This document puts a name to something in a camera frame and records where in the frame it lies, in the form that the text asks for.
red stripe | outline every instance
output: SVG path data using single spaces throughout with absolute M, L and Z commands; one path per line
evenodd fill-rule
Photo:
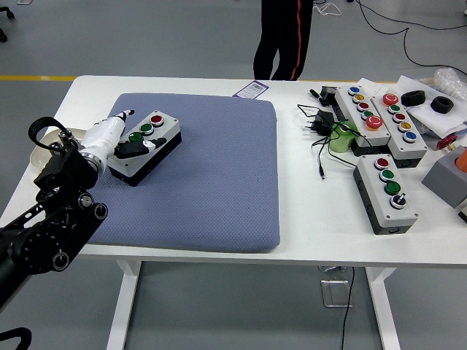
M 296 70 L 298 68 L 298 66 L 300 66 L 300 63 L 301 63 L 301 60 L 300 60 L 300 57 L 301 57 L 301 23 L 300 23 L 300 8 L 301 8 L 301 0 L 297 0 L 297 26 L 298 26 L 298 52 L 297 52 L 297 64 L 295 66 L 295 68 L 293 69 L 293 72 L 292 72 L 292 77 L 290 78 L 290 80 L 294 80 L 295 79 L 295 74 L 296 74 Z

control box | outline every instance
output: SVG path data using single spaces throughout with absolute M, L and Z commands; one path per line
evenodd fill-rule
M 122 136 L 107 164 L 113 176 L 137 186 L 181 141 L 179 120 L 156 110 Z
M 371 97 L 378 115 L 383 119 L 391 138 L 387 146 L 398 168 L 413 168 L 425 155 L 428 147 L 412 119 L 400 104 L 395 93 Z
M 361 136 L 352 143 L 355 155 L 381 153 L 390 139 L 390 133 L 371 104 L 370 96 L 359 85 L 341 86 L 336 89 L 338 106 L 333 106 L 337 119 L 349 120 Z
M 405 233 L 418 213 L 391 155 L 364 155 L 353 177 L 376 235 Z

gray box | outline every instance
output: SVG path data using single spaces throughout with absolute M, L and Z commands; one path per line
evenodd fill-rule
M 456 147 L 443 158 L 440 158 L 422 183 L 443 201 L 455 208 L 467 198 L 467 173 L 455 166 L 455 160 L 466 150 Z

table leg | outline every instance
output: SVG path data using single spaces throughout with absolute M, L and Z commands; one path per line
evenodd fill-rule
M 141 268 L 141 261 L 118 260 L 117 264 L 123 270 L 123 280 L 120 294 L 118 295 L 117 306 L 115 307 L 107 350 L 123 350 L 125 348 L 131 308 L 133 307 L 139 269 Z
M 374 312 L 378 321 L 379 335 L 384 350 L 401 350 L 385 286 L 385 279 L 394 271 L 395 268 L 366 268 Z

white plate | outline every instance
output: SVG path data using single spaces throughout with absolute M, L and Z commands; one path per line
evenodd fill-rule
M 82 141 L 82 138 L 85 136 L 86 130 L 81 130 L 81 129 L 69 129 L 73 136 L 78 140 Z M 58 137 L 58 133 L 60 132 L 59 129 L 55 129 L 47 134 L 44 135 L 44 137 L 40 140 L 41 143 L 45 145 L 49 145 L 52 142 L 60 142 L 60 138 Z M 29 160 L 31 161 L 31 164 L 38 168 L 39 170 L 42 170 L 47 162 L 49 161 L 51 157 L 51 154 L 48 149 L 43 149 L 39 146 L 36 146 L 32 153 L 31 156 L 29 157 Z

